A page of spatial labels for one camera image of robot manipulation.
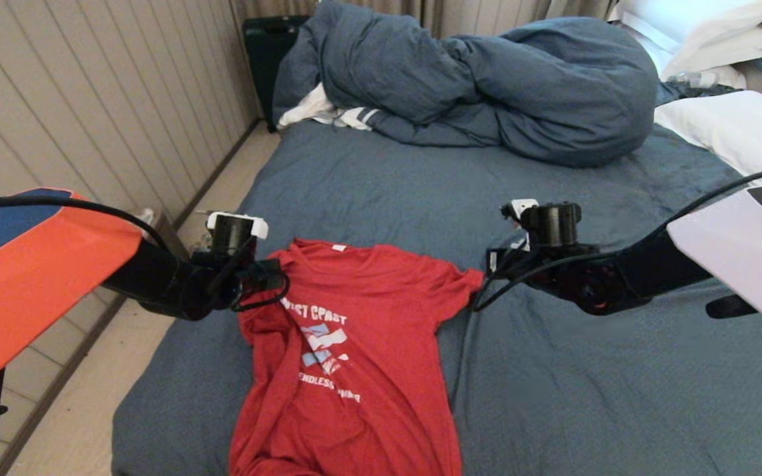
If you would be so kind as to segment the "large white pillow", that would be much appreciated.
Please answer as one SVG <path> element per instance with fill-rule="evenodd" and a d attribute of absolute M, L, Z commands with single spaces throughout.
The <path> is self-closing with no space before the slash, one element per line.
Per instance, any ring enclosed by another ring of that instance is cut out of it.
<path fill-rule="evenodd" d="M 654 121 L 743 176 L 762 172 L 762 94 L 735 91 L 657 106 Z"/>

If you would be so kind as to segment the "clear plastic bottle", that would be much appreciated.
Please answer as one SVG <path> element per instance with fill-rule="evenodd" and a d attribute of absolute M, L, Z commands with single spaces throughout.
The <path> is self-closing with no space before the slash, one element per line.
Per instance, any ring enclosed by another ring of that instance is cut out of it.
<path fill-rule="evenodd" d="M 718 84 L 719 75 L 708 71 L 683 71 L 669 76 L 665 82 L 693 89 L 708 89 Z"/>

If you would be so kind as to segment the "black suitcase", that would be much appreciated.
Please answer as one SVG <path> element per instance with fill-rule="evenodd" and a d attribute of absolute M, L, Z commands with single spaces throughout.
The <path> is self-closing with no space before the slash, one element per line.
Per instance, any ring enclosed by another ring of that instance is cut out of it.
<path fill-rule="evenodd" d="M 279 64 L 293 47 L 308 15 L 245 19 L 242 35 L 250 63 L 251 78 L 269 133 L 277 130 L 273 120 L 273 91 Z"/>

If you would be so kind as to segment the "brown trash bin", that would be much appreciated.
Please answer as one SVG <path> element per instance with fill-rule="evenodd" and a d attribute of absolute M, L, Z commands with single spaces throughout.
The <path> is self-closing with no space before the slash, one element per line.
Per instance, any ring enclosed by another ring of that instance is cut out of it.
<path fill-rule="evenodd" d="M 151 215 L 148 222 L 157 231 L 157 234 L 161 236 L 170 252 L 182 261 L 190 261 L 187 247 L 181 241 L 181 238 L 179 238 L 179 234 L 175 227 L 173 227 L 171 219 L 167 219 L 167 216 L 161 210 L 150 209 L 150 212 Z"/>

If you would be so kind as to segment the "white striped garment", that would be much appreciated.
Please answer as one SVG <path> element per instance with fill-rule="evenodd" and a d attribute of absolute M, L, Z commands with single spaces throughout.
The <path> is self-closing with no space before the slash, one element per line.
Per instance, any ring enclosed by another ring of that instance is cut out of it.
<path fill-rule="evenodd" d="M 368 122 L 378 112 L 378 109 L 365 106 L 338 108 L 329 100 L 324 85 L 320 83 L 303 97 L 297 106 L 282 114 L 276 127 L 278 130 L 285 130 L 300 122 L 314 121 L 326 126 L 371 132 L 372 126 Z"/>

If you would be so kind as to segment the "red printed t-shirt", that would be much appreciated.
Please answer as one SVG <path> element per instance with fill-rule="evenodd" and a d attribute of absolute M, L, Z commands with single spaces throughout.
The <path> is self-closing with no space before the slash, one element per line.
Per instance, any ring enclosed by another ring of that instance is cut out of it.
<path fill-rule="evenodd" d="M 483 273 L 390 245 L 271 257 L 290 288 L 238 316 L 252 385 L 229 476 L 462 476 L 437 332 Z"/>

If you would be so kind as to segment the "crumpled blue duvet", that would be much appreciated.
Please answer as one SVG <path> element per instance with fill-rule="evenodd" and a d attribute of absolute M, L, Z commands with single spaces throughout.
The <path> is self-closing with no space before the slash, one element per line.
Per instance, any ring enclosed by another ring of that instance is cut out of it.
<path fill-rule="evenodd" d="M 414 18 L 323 0 L 280 63 L 275 118 L 320 83 L 338 108 L 378 109 L 372 132 L 399 143 L 504 147 L 578 168 L 644 143 L 659 78 L 637 40 L 601 19 L 438 39 Z"/>

